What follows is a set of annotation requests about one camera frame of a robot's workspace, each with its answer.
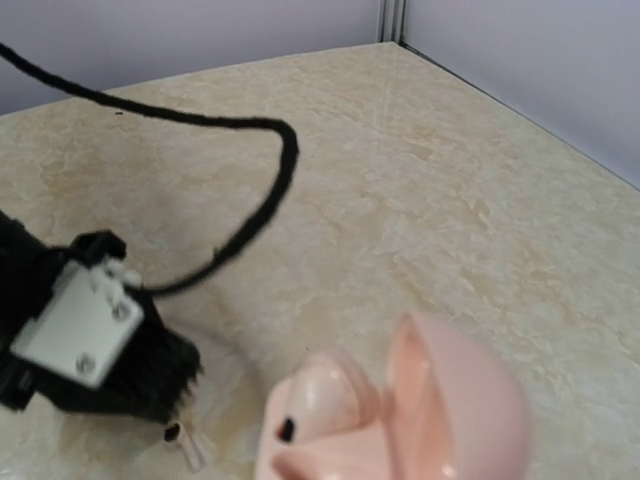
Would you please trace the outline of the pink round case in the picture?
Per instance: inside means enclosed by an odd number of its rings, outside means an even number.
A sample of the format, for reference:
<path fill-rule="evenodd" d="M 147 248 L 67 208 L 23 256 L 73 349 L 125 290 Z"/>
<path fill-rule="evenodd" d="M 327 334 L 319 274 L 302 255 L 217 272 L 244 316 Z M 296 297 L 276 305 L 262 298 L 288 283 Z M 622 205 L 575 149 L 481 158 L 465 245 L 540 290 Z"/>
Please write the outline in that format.
<path fill-rule="evenodd" d="M 292 377 L 338 370 L 353 382 L 360 423 L 318 440 L 278 436 Z M 271 391 L 254 475 L 258 479 L 522 479 L 531 446 L 523 389 L 490 349 L 453 326 L 402 317 L 388 378 L 373 384 L 345 351 L 307 355 Z"/>

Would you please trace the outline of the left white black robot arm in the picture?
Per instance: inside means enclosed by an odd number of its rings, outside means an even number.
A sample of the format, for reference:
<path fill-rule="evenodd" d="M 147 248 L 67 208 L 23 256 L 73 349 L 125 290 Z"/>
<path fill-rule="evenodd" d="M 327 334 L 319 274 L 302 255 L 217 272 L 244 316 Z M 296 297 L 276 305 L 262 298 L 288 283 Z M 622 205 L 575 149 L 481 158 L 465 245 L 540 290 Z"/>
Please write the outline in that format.
<path fill-rule="evenodd" d="M 45 246 L 24 225 L 1 213 L 1 350 L 53 295 L 65 257 Z"/>

